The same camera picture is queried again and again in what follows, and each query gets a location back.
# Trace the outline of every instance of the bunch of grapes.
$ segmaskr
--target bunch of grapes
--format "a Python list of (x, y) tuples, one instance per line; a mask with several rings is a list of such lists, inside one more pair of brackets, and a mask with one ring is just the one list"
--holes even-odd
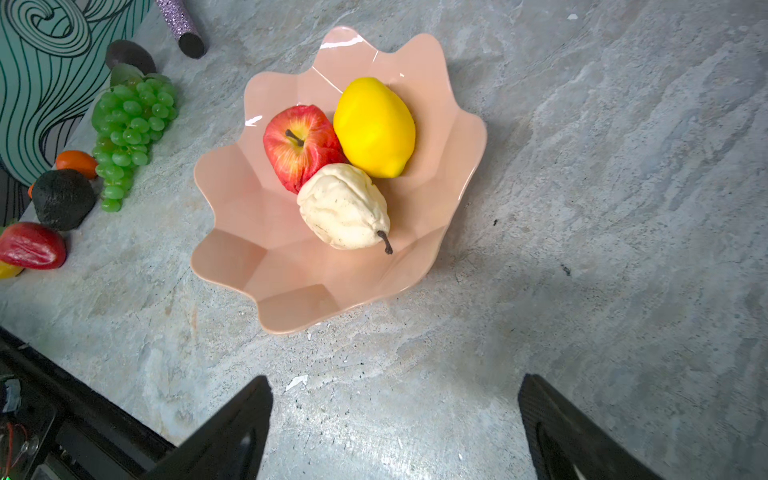
[(135, 171), (149, 163), (151, 143), (178, 116), (176, 97), (168, 77), (150, 74), (117, 84), (99, 98), (91, 123), (98, 133), (96, 174), (104, 178), (102, 210), (120, 210)]

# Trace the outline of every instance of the yellow fruit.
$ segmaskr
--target yellow fruit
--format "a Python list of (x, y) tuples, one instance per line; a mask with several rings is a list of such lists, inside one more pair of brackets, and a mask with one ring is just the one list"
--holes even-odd
[(333, 130), (349, 162), (376, 178), (399, 176), (416, 143), (408, 107), (375, 78), (349, 84), (333, 115)]
[(8, 265), (6, 262), (0, 262), (0, 279), (17, 276), (23, 269), (23, 266)]

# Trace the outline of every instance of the bowl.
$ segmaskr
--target bowl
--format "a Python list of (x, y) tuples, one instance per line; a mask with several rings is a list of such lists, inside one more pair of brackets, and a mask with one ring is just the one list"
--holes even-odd
[[(416, 123), (403, 174), (374, 179), (388, 204), (393, 255), (382, 244), (336, 250), (323, 243), (302, 220), (296, 195), (278, 181), (262, 143), (269, 121), (292, 105), (317, 105), (333, 119), (342, 92), (360, 77), (389, 86)], [(253, 299), (263, 328), (274, 334), (402, 292), (435, 262), (486, 138), (480, 117), (456, 104), (437, 39), (417, 35), (385, 53), (355, 30), (336, 27), (309, 70), (251, 78), (240, 139), (197, 161), (195, 182), (215, 223), (192, 254), (192, 270)]]

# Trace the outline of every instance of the red apple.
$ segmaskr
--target red apple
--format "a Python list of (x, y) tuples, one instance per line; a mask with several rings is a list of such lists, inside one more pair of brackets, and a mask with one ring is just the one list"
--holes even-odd
[(277, 114), (264, 131), (264, 150), (280, 183), (295, 194), (319, 169), (346, 162), (333, 125), (315, 105)]

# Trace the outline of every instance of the teal patterned fabric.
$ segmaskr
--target teal patterned fabric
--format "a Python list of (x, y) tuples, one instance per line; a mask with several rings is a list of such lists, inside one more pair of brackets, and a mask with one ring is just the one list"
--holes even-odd
[(107, 79), (107, 46), (133, 36), (151, 0), (0, 4), (0, 209), (5, 199), (7, 220), (23, 209), (23, 186), (50, 169)]

